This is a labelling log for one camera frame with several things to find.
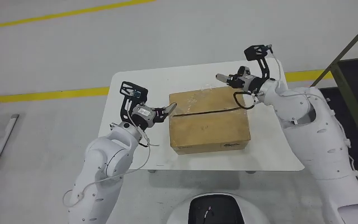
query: concrete floor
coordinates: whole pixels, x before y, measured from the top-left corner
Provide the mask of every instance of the concrete floor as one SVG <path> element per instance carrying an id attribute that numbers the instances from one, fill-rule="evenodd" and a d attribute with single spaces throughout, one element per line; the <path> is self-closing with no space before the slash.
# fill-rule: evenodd
<path id="1" fill-rule="evenodd" d="M 0 105 L 0 130 L 12 113 L 20 118 L 0 158 L 0 223 L 67 223 L 61 198 L 83 165 L 86 145 L 97 137 L 106 97 Z M 323 223 L 321 200 L 305 171 L 157 171 L 125 177 L 108 224 L 165 223 L 173 207 L 205 192 L 241 195 L 272 223 Z"/>

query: white cable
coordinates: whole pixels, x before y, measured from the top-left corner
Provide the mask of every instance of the white cable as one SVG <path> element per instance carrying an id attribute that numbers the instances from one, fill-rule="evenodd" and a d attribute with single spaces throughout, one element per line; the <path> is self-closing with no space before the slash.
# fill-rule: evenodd
<path id="1" fill-rule="evenodd" d="M 349 158 L 352 160 L 352 162 L 351 162 L 352 170 L 353 170 L 354 172 L 357 171 L 356 168 L 354 167 L 354 159 L 353 159 L 350 155 L 348 155 L 348 156 L 349 156 Z"/>
<path id="2" fill-rule="evenodd" d="M 279 88 L 280 87 L 280 85 L 281 85 L 281 67 L 280 67 L 280 64 L 279 64 L 279 61 L 277 60 L 277 58 L 275 57 L 275 55 L 273 54 L 273 53 L 271 53 L 272 54 L 272 56 L 274 57 L 274 59 L 275 59 L 275 61 L 276 61 L 276 63 L 277 63 L 277 66 L 278 66 L 278 68 L 279 68 L 279 80 L 278 80 L 278 82 L 277 82 L 277 84 L 276 84 L 276 87 L 275 87 L 275 92 L 276 92 L 276 90 L 277 90 L 277 88 Z"/>
<path id="3" fill-rule="evenodd" d="M 277 60 L 277 58 L 275 57 L 274 53 L 271 53 L 273 58 L 275 59 L 276 63 L 277 63 L 277 66 L 279 68 L 279 80 L 276 84 L 276 87 L 275 87 L 275 91 L 277 90 L 278 87 L 280 87 L 280 83 L 281 83 L 281 79 L 282 79 L 282 74 L 281 74 L 281 67 L 280 67 L 280 64 L 279 64 L 279 61 Z M 315 96 L 315 97 L 318 97 L 320 98 L 323 102 L 326 102 L 325 99 L 323 99 L 322 97 L 318 96 L 318 95 L 315 95 L 315 94 L 301 94 L 301 93 L 298 93 L 298 94 L 293 94 L 293 95 L 287 95 L 287 96 L 282 96 L 282 97 L 289 97 L 289 96 L 299 96 L 299 95 L 305 95 L 307 97 L 307 95 L 310 95 L 310 96 Z"/>
<path id="4" fill-rule="evenodd" d="M 63 195 L 63 197 L 62 197 L 62 203 L 63 203 L 63 205 L 64 205 L 65 207 L 71 208 L 71 207 L 75 206 L 76 204 L 78 204 L 78 203 L 84 198 L 84 191 L 85 191 L 89 186 L 91 186 L 91 185 L 93 185 L 93 184 L 98 184 L 98 183 L 100 183 L 100 182 L 103 182 L 103 181 L 106 181 L 106 180 L 109 180 L 109 179 L 113 179 L 113 178 L 117 178 L 117 177 L 119 177 L 119 176 L 124 176 L 124 175 L 126 175 L 126 174 L 130 174 L 130 173 L 132 173 L 132 172 L 136 172 L 136 171 L 140 170 L 143 166 L 145 166 L 145 164 L 147 164 L 147 162 L 148 162 L 148 160 L 149 160 L 149 158 L 150 158 L 150 146 L 159 146 L 159 145 L 156 145 L 156 144 L 150 144 L 150 139 L 148 138 L 147 134 L 146 134 L 143 130 L 141 130 L 140 128 L 138 128 L 138 127 L 136 127 L 136 126 L 134 125 L 134 122 L 133 122 L 132 118 L 131 118 L 130 115 L 129 115 L 128 107 L 129 107 L 129 106 L 127 105 L 126 110 L 127 110 L 127 115 L 128 115 L 128 117 L 129 117 L 130 121 L 132 122 L 133 126 L 138 130 L 138 132 L 143 136 L 143 138 L 144 138 L 144 139 L 146 140 L 146 142 L 147 142 L 147 146 L 148 146 L 148 157 L 147 157 L 147 159 L 145 160 L 145 162 L 144 162 L 139 168 L 137 168 L 137 169 L 135 169 L 135 170 L 131 170 L 131 171 L 125 172 L 125 173 L 123 173 L 123 174 L 118 174 L 118 175 L 115 175 L 115 176 L 110 176 L 110 177 L 104 178 L 104 179 L 102 179 L 102 180 L 94 181 L 94 182 L 92 182 L 92 183 L 87 184 L 87 185 L 83 188 L 83 190 L 82 190 L 80 193 L 78 193 L 78 195 L 77 195 L 78 200 L 77 200 L 74 204 L 71 204 L 71 205 L 65 204 L 65 196 L 66 196 L 69 192 L 72 191 L 72 190 L 68 190 L 66 193 L 64 193 L 64 195 Z"/>

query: cable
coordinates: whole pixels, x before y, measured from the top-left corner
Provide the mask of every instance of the cable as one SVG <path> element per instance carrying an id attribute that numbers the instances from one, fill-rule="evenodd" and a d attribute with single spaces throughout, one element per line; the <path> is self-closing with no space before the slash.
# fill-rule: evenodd
<path id="1" fill-rule="evenodd" d="M 277 58 L 275 57 L 275 55 L 274 55 L 274 53 L 273 53 L 273 51 L 272 51 L 272 49 L 271 49 L 271 54 L 272 54 L 272 56 L 274 57 L 274 59 L 275 59 L 275 61 L 276 61 L 276 63 L 277 63 L 277 66 L 278 66 L 278 68 L 279 68 L 279 80 L 278 80 L 278 82 L 277 82 L 277 84 L 276 84 L 276 87 L 275 87 L 275 92 L 276 92 L 276 90 L 277 90 L 277 88 L 279 88 L 280 87 L 280 84 L 281 84 L 281 67 L 280 67 L 280 64 L 279 64 L 279 61 L 277 60 Z"/>
<path id="2" fill-rule="evenodd" d="M 126 110 L 127 110 L 127 114 L 128 114 L 128 117 L 129 117 L 130 121 L 134 124 L 134 122 L 132 121 L 132 118 L 131 118 L 130 115 L 129 115 L 128 105 L 127 105 Z M 146 140 L 146 142 L 147 142 L 148 157 L 147 157 L 147 159 L 145 160 L 145 162 L 144 162 L 139 168 L 137 168 L 137 169 L 135 169 L 135 170 L 131 170 L 131 171 L 125 172 L 125 173 L 123 173 L 123 174 L 118 174 L 118 175 L 115 175 L 115 176 L 110 176 L 110 177 L 104 178 L 104 179 L 102 179 L 102 180 L 94 181 L 94 182 L 92 182 L 92 183 L 87 184 L 87 185 L 83 188 L 83 190 L 78 193 L 78 195 L 77 195 L 78 200 L 77 200 L 74 204 L 68 205 L 68 204 L 65 203 L 65 196 L 66 196 L 69 192 L 71 192 L 71 191 L 73 191 L 73 190 L 68 190 L 68 191 L 66 191 L 66 193 L 64 193 L 64 195 L 62 196 L 62 203 L 63 203 L 63 205 L 64 205 L 65 207 L 71 208 L 71 207 L 75 206 L 76 204 L 78 204 L 78 203 L 84 198 L 84 192 L 85 192 L 85 190 L 86 190 L 89 186 L 91 186 L 91 185 L 93 185 L 93 184 L 101 183 L 101 182 L 106 181 L 106 180 L 110 180 L 110 179 L 113 179 L 113 178 L 117 178 L 117 177 L 119 177 L 119 176 L 124 176 L 124 175 L 130 174 L 130 173 L 132 173 L 132 172 L 136 172 L 136 171 L 140 170 L 143 166 L 145 166 L 145 164 L 147 164 L 147 162 L 148 162 L 148 160 L 149 160 L 149 158 L 150 158 L 150 146 L 159 146 L 159 145 L 158 145 L 158 144 L 151 144 L 151 143 L 150 143 L 150 139 L 148 138 L 147 134 L 146 134 L 143 130 L 141 130 L 140 128 L 138 128 L 138 127 L 136 127 L 136 126 L 134 126 L 134 127 L 138 130 L 138 132 L 143 136 L 143 138 L 144 138 L 144 139 Z"/>
<path id="3" fill-rule="evenodd" d="M 245 107 L 245 106 L 243 106 L 243 105 L 241 105 L 241 104 L 239 103 L 239 101 L 237 100 L 237 98 L 236 98 L 236 95 L 239 95 L 239 94 L 242 94 L 242 95 L 250 95 L 250 96 L 252 96 L 252 94 L 251 94 L 251 93 L 249 93 L 249 92 L 246 92 L 246 91 L 234 92 L 234 99 L 235 99 L 235 102 L 236 102 L 236 104 L 237 104 L 240 108 L 242 108 L 242 109 L 246 109 L 246 110 L 249 110 L 249 109 L 252 109 L 252 108 L 255 106 L 255 100 L 253 101 L 252 106 L 249 106 L 248 108 L 247 108 L 247 107 Z"/>
<path id="4" fill-rule="evenodd" d="M 353 170 L 354 172 L 356 172 L 357 170 L 356 170 L 356 168 L 354 167 L 354 159 L 353 159 L 350 155 L 348 155 L 348 156 L 349 156 L 349 158 L 352 160 L 352 161 L 351 161 L 352 170 Z"/>

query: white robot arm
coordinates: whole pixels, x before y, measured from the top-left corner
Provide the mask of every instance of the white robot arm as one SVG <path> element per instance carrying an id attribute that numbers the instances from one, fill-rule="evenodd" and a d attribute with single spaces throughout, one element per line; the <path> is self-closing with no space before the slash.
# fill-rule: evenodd
<path id="1" fill-rule="evenodd" d="M 148 90 L 130 82 L 123 82 L 121 93 L 125 96 L 121 109 L 122 123 L 110 125 L 111 132 L 91 142 L 85 153 L 82 171 L 77 177 L 69 207 L 70 224 L 104 224 L 107 222 L 120 193 L 125 174 L 132 161 L 133 153 L 141 143 L 143 132 L 155 123 L 161 123 L 176 104 L 164 108 L 146 106 Z"/>
<path id="2" fill-rule="evenodd" d="M 259 62 L 261 78 L 252 76 L 244 66 L 240 67 L 237 74 L 217 74 L 216 78 L 233 88 L 243 90 L 236 92 L 234 97 L 237 94 L 252 95 L 257 97 L 258 102 L 274 107 L 293 153 L 318 183 L 326 223 L 357 223 L 357 172 L 350 165 L 350 141 L 346 138 L 343 127 L 318 89 L 311 87 L 288 90 L 285 85 L 279 85 L 280 80 L 270 78 L 265 61 L 268 50 L 272 52 L 270 45 L 255 45 L 244 51 L 248 60 Z M 244 109 L 254 107 L 238 105 Z"/>

